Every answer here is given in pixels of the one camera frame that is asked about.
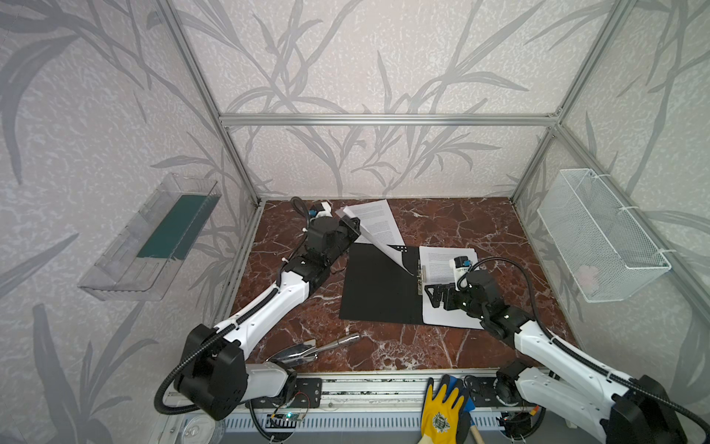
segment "paper with text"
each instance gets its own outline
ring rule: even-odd
[[[360,226],[364,227],[380,243],[385,245],[404,245],[402,234],[397,227],[395,217],[392,216],[390,204],[385,200],[349,205],[350,217],[359,217]],[[365,237],[360,236],[355,242],[371,244]]]
[[[356,217],[355,213],[350,209],[350,207],[341,208],[340,210],[337,210],[335,214],[340,217],[343,217],[343,215],[348,215],[349,217]],[[397,265],[402,267],[404,271],[414,276],[414,274],[411,271],[407,270],[407,267],[404,266],[404,262],[402,261],[402,252],[399,250],[395,250],[389,245],[383,244],[382,242],[378,241],[376,237],[374,237],[370,232],[367,231],[365,227],[362,226],[362,223],[360,224],[360,237],[364,237],[365,239],[367,239],[369,244],[372,244],[377,247],[378,250],[382,251],[388,258],[392,259]]]
[[[468,256],[472,264],[479,260],[472,248],[419,247],[423,285],[453,282],[454,271],[449,260],[458,256]],[[422,319],[424,324],[481,329],[481,320],[471,318],[463,310],[446,311],[443,304],[432,307],[426,292],[422,293]]]

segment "leaf pattern wallpaper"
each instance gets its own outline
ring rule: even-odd
[[[0,443],[144,442],[255,213],[151,2],[0,0]],[[77,283],[166,173],[222,198],[160,302]]]
[[[705,283],[708,9],[710,1],[638,1],[563,122]],[[589,304],[537,217],[557,171],[579,167],[554,144],[518,206],[573,331],[593,356],[633,375],[651,374],[672,399],[710,419],[710,329],[672,282],[663,276],[626,301]],[[682,421],[701,442],[699,429]]]
[[[174,3],[222,113],[544,114],[613,2]],[[542,131],[230,128],[272,197],[510,195]]]

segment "white wire basket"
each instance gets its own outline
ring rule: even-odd
[[[670,270],[593,170],[560,170],[537,213],[587,302],[624,300]]]

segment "ventilation grille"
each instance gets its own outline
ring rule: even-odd
[[[309,413],[294,427],[271,428],[269,415],[258,413],[261,426],[270,432],[361,432],[361,431],[418,431],[421,429],[419,412],[372,412],[372,413]],[[471,412],[471,418],[479,430],[503,430],[498,425],[499,412]],[[227,433],[255,432],[256,428],[248,413],[233,413],[224,419]],[[277,420],[279,426],[288,427],[290,421]]]

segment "red marble surface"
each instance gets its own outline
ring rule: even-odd
[[[574,343],[508,199],[388,201],[407,245],[473,247],[480,259],[504,256],[522,264],[535,285],[542,320],[553,332]],[[333,208],[340,208],[368,200],[330,202]],[[273,282],[280,258],[287,256],[297,244],[303,226],[303,218],[292,210],[288,201],[266,203],[232,313]],[[344,269],[346,258],[347,255],[341,257],[333,270]],[[492,270],[507,303],[530,310],[525,280],[517,269],[501,262],[485,266]],[[290,311],[256,346],[248,362],[263,362],[272,354],[305,340],[314,338],[318,345],[323,345],[352,332],[360,332],[364,338],[349,347],[324,353],[298,370],[488,368],[504,366],[516,357],[517,352],[483,330],[341,320],[338,316],[343,280],[344,270],[335,273],[303,304]]]

